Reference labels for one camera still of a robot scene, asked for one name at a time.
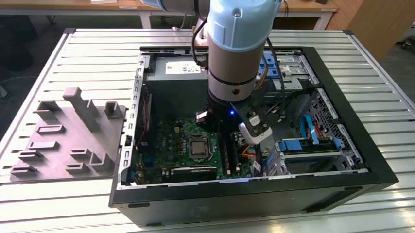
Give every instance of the table leg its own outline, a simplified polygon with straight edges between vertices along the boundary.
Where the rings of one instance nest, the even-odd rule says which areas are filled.
[[[47,16],[47,20],[49,21],[49,24],[55,24],[56,20],[55,20],[56,16]]]
[[[147,28],[147,29],[151,28],[151,22],[150,22],[151,12],[150,11],[140,11],[139,16],[142,19],[143,28]]]
[[[0,99],[7,99],[8,98],[8,92],[7,90],[0,86]]]
[[[326,30],[331,16],[332,16],[332,12],[323,12],[322,13],[322,16],[319,17],[318,23],[314,27],[314,30]]]

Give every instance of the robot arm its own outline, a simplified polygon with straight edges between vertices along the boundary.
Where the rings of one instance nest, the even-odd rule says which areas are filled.
[[[208,15],[208,91],[219,106],[211,109],[216,109],[215,114],[220,115],[228,111],[218,108],[232,108],[240,116],[239,130],[247,142],[259,144],[272,131],[256,108],[252,91],[264,44],[282,0],[142,1],[167,11],[202,17]]]

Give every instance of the label sticker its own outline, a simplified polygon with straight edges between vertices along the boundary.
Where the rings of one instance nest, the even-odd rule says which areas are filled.
[[[258,161],[254,162],[252,166],[260,172],[260,164],[258,163]]]
[[[119,9],[136,9],[136,6],[119,6]]]
[[[166,74],[200,74],[200,66],[194,61],[167,62]]]

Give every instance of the wooden table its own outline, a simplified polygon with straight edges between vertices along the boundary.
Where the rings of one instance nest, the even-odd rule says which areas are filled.
[[[287,0],[290,17],[316,17],[315,30],[324,30],[334,12],[339,10],[330,0],[326,5],[314,0]],[[278,17],[284,16],[282,5]],[[183,15],[162,11],[144,5],[139,0],[117,0],[111,4],[91,4],[89,0],[0,0],[0,15],[136,15],[140,16],[143,28],[151,28],[151,16]]]

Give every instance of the floor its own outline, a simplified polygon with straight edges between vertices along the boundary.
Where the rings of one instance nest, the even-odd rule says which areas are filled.
[[[53,51],[56,43],[61,37],[64,28],[142,28],[140,20],[136,16],[57,16],[57,23],[49,25],[47,17],[31,16],[32,24],[36,28],[39,37],[27,43],[27,48],[33,56],[33,65],[20,72],[11,72],[0,67],[0,84],[11,93],[8,100],[0,100],[0,139],[8,129],[13,117],[20,109],[20,105],[32,88],[48,57]],[[180,27],[183,17],[160,19],[151,17],[154,28]],[[196,23],[196,18],[186,19],[184,28],[190,28]],[[415,52],[403,50],[399,45],[394,47],[382,62],[382,66],[407,93],[412,101],[415,101]]]

